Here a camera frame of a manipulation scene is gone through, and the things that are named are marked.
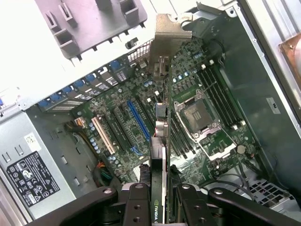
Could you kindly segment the metal socket cover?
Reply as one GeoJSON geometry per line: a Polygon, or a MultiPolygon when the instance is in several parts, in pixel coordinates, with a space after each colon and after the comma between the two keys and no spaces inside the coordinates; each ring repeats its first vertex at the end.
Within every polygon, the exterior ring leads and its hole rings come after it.
{"type": "Polygon", "coordinates": [[[214,134],[208,134],[197,144],[210,161],[227,158],[231,155],[231,151],[237,147],[234,139],[223,129],[214,134]]]}

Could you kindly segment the white expansion slot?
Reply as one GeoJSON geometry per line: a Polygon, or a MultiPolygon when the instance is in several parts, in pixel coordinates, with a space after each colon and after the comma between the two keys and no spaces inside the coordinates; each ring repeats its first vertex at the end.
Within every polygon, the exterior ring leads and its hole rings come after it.
{"type": "Polygon", "coordinates": [[[94,117],[91,119],[93,125],[95,126],[98,134],[100,135],[101,139],[103,140],[105,146],[107,147],[109,153],[112,155],[112,154],[115,154],[115,149],[114,149],[114,146],[111,142],[111,140],[109,139],[107,133],[105,132],[103,126],[100,124],[99,120],[97,117],[94,117]]]}

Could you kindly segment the blue expansion slot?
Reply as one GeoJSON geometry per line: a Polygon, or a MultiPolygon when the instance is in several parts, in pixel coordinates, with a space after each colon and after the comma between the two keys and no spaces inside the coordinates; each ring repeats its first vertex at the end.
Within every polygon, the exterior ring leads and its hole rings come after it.
{"type": "Polygon", "coordinates": [[[147,130],[146,126],[144,125],[144,122],[143,122],[143,120],[141,119],[141,117],[140,117],[140,115],[139,115],[139,113],[138,113],[138,111],[137,111],[135,105],[132,103],[131,100],[128,100],[128,101],[127,101],[127,105],[128,105],[128,107],[129,107],[129,109],[131,110],[131,112],[132,112],[134,118],[136,119],[138,125],[140,126],[140,128],[141,128],[141,130],[142,130],[142,132],[143,132],[143,134],[144,134],[144,136],[145,136],[145,138],[146,138],[146,140],[149,142],[149,141],[150,141],[150,133],[149,133],[149,131],[147,130]]]}

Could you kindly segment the CPU socket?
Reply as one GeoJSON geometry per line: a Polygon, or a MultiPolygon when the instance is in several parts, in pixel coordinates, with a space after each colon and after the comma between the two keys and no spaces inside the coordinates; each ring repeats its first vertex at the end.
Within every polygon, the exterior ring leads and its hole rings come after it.
{"type": "Polygon", "coordinates": [[[195,143],[221,130],[217,117],[211,115],[203,98],[192,97],[182,103],[174,101],[174,112],[195,143]]]}

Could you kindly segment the green motherboard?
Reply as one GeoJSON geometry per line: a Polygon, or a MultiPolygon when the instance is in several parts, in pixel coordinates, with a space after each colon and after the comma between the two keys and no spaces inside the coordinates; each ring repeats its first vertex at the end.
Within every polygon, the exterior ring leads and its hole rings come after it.
{"type": "MultiPolygon", "coordinates": [[[[246,125],[234,99],[222,81],[216,62],[209,57],[202,40],[184,43],[172,61],[171,88],[171,164],[178,168],[180,179],[197,185],[215,180],[230,186],[248,186],[243,163],[257,154],[257,144],[246,125]],[[174,101],[179,103],[197,97],[205,100],[207,109],[216,116],[238,145],[244,145],[244,154],[237,147],[224,159],[210,161],[185,132],[174,112],[174,101]]],[[[87,133],[94,150],[100,155],[100,171],[106,179],[116,176],[122,183],[140,178],[140,165],[150,163],[149,147],[155,128],[155,104],[162,100],[162,88],[137,67],[133,76],[115,88],[92,98],[81,106],[78,123],[87,133]],[[127,101],[135,105],[150,133],[148,142],[134,118],[127,101]],[[110,154],[91,119],[97,117],[111,140],[115,154],[110,154]]]]}

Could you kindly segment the open grey PC case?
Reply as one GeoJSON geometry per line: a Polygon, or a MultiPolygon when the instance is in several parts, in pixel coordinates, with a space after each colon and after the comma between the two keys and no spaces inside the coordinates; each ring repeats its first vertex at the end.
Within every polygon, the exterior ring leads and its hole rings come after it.
{"type": "MultiPolygon", "coordinates": [[[[0,0],[0,124],[20,113],[29,116],[75,200],[103,186],[120,192],[138,183],[140,178],[122,183],[101,174],[100,155],[78,123],[79,108],[128,81],[137,67],[154,81],[150,47],[156,16],[175,19],[190,13],[192,21],[182,28],[192,38],[181,46],[202,40],[258,146],[243,166],[288,191],[301,209],[301,0],[141,2],[146,21],[67,59],[35,0],[0,0]],[[127,49],[135,37],[136,46],[127,49]]],[[[218,180],[202,185],[182,181],[171,163],[170,173],[167,226],[187,226],[176,218],[179,181],[204,194],[222,187],[247,196],[240,186],[218,180]]],[[[34,220],[17,205],[0,166],[0,226],[26,226],[34,220]]]]}

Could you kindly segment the grey power supply unit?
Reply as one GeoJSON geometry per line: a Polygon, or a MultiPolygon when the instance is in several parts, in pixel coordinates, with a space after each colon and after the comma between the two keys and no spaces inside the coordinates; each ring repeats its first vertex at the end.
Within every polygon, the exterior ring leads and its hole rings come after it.
{"type": "Polygon", "coordinates": [[[0,124],[0,166],[17,205],[31,219],[76,198],[26,113],[0,124]]]}

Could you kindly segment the grey parts rack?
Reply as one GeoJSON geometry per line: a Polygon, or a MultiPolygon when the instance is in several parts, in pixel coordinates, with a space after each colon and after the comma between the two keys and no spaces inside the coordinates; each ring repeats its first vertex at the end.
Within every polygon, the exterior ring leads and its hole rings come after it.
{"type": "Polygon", "coordinates": [[[71,59],[147,20],[141,0],[35,0],[62,54],[71,59]]]}

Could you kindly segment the black chassis intrusion switch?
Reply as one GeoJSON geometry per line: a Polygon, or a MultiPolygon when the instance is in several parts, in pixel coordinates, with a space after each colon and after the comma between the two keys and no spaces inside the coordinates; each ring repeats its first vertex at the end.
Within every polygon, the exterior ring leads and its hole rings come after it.
{"type": "Polygon", "coordinates": [[[128,41],[128,42],[125,44],[125,47],[126,47],[127,49],[132,49],[134,46],[136,46],[137,42],[138,42],[138,39],[135,37],[135,38],[131,39],[130,41],[128,41]]]}

